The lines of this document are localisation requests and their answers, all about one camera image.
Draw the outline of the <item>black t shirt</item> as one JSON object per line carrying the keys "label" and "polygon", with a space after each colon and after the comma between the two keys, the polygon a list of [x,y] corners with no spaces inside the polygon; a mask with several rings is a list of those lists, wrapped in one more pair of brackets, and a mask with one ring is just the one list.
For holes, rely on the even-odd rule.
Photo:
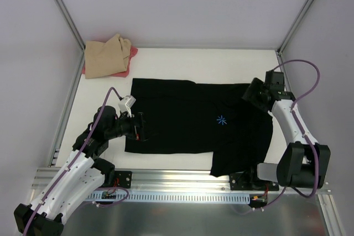
{"label": "black t shirt", "polygon": [[273,120],[243,100],[247,88],[246,83],[135,78],[132,112],[143,113],[147,139],[128,139],[126,152],[212,153],[215,177],[249,170],[266,158]]}

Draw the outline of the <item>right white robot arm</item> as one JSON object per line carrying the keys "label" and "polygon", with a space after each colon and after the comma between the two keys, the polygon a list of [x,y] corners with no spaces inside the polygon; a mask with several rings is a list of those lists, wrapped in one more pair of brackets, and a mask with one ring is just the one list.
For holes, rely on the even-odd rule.
{"label": "right white robot arm", "polygon": [[327,145],[320,144],[305,125],[296,98],[285,90],[284,74],[271,70],[266,72],[264,81],[254,78],[243,99],[273,115],[287,145],[278,163],[257,165],[257,171],[247,176],[248,186],[259,190],[271,181],[283,187],[322,188],[331,151]]}

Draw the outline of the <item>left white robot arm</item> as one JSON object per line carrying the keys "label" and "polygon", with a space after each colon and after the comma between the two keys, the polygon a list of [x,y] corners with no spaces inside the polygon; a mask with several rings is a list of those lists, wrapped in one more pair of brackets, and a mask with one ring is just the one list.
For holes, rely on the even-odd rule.
{"label": "left white robot arm", "polygon": [[101,158],[108,142],[119,137],[144,141],[144,130],[142,112],[117,113],[112,106],[100,107],[46,188],[31,203],[21,203],[14,210],[18,231],[23,235],[61,235],[89,194],[114,183],[115,165]]}

